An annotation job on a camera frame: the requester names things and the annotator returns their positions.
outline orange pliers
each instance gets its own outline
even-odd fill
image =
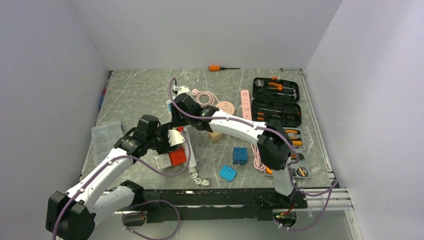
[[[283,89],[294,90],[294,88],[292,88],[292,87],[286,87],[286,86],[283,86],[283,85],[275,83],[275,82],[268,82],[268,88],[273,89],[273,90],[278,90],[278,91],[282,91]]]

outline pink round object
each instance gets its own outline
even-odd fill
[[[220,101],[216,104],[216,107],[231,115],[233,115],[234,111],[236,110],[234,105],[229,101]]]
[[[196,88],[191,90],[191,94],[193,94],[193,96],[197,96],[199,94],[199,90],[197,90]]]

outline power strip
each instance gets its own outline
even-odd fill
[[[251,97],[249,90],[241,90],[241,110],[243,112],[243,118],[246,120],[252,120],[251,111]]]

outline blue square block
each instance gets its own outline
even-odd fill
[[[236,176],[236,170],[232,169],[231,167],[224,165],[221,169],[221,171],[219,172],[219,175],[221,176],[221,178],[231,182],[234,177]]]
[[[247,164],[248,149],[245,147],[234,147],[232,150],[232,164]]]

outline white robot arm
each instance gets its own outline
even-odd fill
[[[185,93],[178,95],[175,102],[185,112],[194,116],[242,119],[228,115],[213,106],[202,108]],[[136,162],[135,159],[144,156],[148,149],[156,150],[158,154],[173,151],[180,141],[172,140],[181,139],[181,135],[186,142],[185,135],[175,131],[179,126],[190,125],[200,131],[229,134],[258,146],[262,162],[273,169],[277,193],[283,196],[293,194],[290,173],[286,167],[291,154],[289,147],[279,137],[260,129],[272,128],[290,141],[277,121],[269,123],[249,121],[251,126],[225,119],[204,121],[181,115],[173,105],[171,108],[170,123],[159,124],[157,117],[143,115],[137,127],[120,138],[109,155],[86,178],[65,194],[56,191],[48,200],[46,229],[64,240],[75,239],[76,236],[78,239],[86,240],[95,226],[114,212],[144,202],[143,188],[130,181],[123,182],[107,195],[102,194],[122,172]]]

